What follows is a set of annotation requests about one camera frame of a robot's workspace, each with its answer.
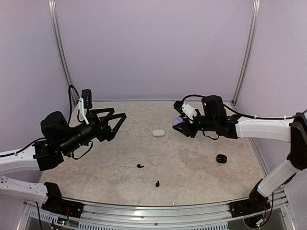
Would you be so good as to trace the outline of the purple earbud charging case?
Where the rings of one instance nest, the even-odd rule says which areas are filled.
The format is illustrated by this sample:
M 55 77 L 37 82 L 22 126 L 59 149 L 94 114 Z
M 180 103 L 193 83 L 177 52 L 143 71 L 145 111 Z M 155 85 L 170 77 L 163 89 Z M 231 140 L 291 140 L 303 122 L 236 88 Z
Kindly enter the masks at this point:
M 172 126 L 179 125 L 179 124 L 181 124 L 183 122 L 184 122 L 183 118 L 180 117 L 180 116 L 177 116 L 177 117 L 172 119 Z

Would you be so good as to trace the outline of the white earbud charging case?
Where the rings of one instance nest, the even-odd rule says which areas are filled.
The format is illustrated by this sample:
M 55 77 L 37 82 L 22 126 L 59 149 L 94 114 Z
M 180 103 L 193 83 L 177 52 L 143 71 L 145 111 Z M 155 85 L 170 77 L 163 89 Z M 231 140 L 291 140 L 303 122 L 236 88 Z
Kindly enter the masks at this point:
M 162 129 L 156 129 L 152 131 L 152 135 L 154 137 L 163 137 L 165 135 L 165 131 Z

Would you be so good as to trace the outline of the black earbud charging case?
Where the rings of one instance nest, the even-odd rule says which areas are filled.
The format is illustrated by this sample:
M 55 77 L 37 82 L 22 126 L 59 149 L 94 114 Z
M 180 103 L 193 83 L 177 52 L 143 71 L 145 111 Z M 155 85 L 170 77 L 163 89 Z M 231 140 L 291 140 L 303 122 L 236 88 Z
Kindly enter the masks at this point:
M 225 163 L 227 163 L 227 156 L 226 156 L 226 155 L 223 155 L 223 154 L 218 154 L 218 155 L 216 156 L 216 161 L 217 161 L 218 163 L 225 164 Z

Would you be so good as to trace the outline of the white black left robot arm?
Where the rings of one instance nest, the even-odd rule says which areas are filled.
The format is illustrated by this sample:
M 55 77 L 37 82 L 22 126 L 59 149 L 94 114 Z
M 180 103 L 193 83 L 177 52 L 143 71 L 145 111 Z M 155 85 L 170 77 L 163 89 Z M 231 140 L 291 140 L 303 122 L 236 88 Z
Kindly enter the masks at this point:
M 12 152 L 0 154 L 0 193 L 46 204 L 57 213 L 67 209 L 60 189 L 55 183 L 30 183 L 9 178 L 10 173 L 23 171 L 47 171 L 63 163 L 64 157 L 77 160 L 74 153 L 81 147 L 91 150 L 94 139 L 111 141 L 126 120 L 125 113 L 116 114 L 113 108 L 92 109 L 84 121 L 75 127 L 69 126 L 63 114 L 52 112 L 41 121 L 42 138 Z

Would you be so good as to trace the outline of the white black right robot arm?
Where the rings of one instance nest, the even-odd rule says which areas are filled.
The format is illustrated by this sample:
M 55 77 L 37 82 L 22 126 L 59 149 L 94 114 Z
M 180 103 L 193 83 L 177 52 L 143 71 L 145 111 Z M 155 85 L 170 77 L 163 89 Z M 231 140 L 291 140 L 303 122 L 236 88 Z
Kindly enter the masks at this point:
M 189 105 L 185 99 L 175 101 L 173 107 L 180 114 L 172 121 L 172 128 L 186 137 L 198 132 L 215 132 L 218 137 L 230 139 L 262 138 L 290 144 L 285 161 L 261 179 L 245 202 L 248 212 L 255 213 L 264 205 L 264 198 L 276 188 L 289 182 L 298 171 L 307 168 L 307 119 L 304 113 L 284 117 L 258 117 L 234 111 L 227 115 L 228 106 L 220 96 L 200 96 L 204 114 Z

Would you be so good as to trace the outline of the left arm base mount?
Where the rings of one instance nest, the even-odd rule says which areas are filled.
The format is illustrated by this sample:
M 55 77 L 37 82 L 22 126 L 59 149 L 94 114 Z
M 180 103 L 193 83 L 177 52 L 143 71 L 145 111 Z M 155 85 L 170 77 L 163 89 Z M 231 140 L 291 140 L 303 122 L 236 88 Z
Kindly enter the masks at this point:
M 47 188 L 47 200 L 41 205 L 43 210 L 67 217 L 81 218 L 83 203 L 64 199 L 55 183 L 45 182 L 44 186 Z

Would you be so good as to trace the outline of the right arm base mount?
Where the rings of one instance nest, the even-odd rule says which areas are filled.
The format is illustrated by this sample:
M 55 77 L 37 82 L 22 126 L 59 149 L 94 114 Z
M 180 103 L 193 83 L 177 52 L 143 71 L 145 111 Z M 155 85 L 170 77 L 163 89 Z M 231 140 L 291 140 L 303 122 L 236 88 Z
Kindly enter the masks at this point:
M 268 201 L 267 196 L 261 195 L 257 191 L 257 187 L 254 187 L 251 190 L 247 199 L 231 202 L 229 204 L 229 208 L 231 216 L 233 218 L 236 218 L 261 212 L 265 209 L 270 209 L 271 205 Z

